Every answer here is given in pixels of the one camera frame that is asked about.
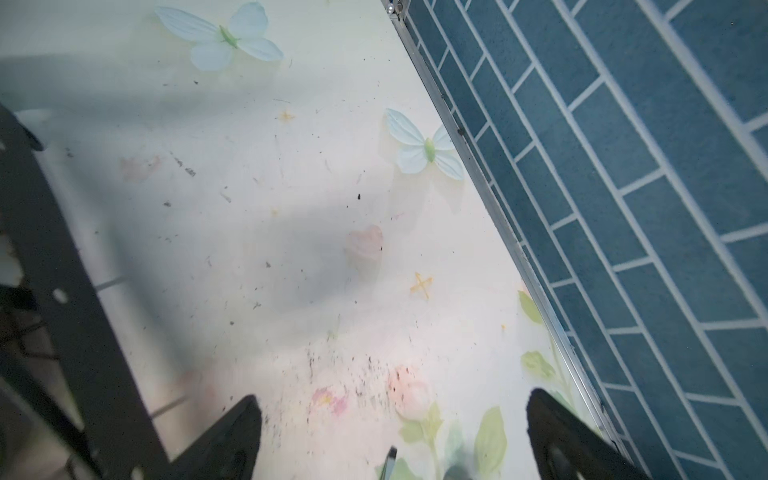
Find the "black and white marker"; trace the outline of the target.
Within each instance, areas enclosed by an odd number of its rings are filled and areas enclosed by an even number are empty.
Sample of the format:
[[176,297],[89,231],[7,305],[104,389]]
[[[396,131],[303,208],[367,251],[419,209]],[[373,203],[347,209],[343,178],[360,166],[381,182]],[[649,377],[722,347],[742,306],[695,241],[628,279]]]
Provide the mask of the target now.
[[398,450],[396,447],[392,446],[389,448],[385,461],[379,472],[379,476],[378,476],[379,480],[391,479],[391,476],[394,472],[395,465],[396,465],[397,453],[398,453]]

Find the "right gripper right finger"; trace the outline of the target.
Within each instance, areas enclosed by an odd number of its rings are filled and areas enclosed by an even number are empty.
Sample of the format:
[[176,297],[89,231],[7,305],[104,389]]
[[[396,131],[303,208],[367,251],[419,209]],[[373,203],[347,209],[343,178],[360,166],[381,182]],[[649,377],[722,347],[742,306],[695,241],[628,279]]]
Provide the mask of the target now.
[[542,479],[645,479],[616,449],[547,391],[536,388],[526,407],[528,436]]

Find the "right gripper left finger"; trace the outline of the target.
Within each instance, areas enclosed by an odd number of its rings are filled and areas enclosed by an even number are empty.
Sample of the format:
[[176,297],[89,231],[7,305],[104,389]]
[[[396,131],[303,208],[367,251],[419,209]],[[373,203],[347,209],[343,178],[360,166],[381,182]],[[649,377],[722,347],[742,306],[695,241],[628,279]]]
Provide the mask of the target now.
[[251,479],[262,423],[256,397],[243,397],[170,464],[164,478]]

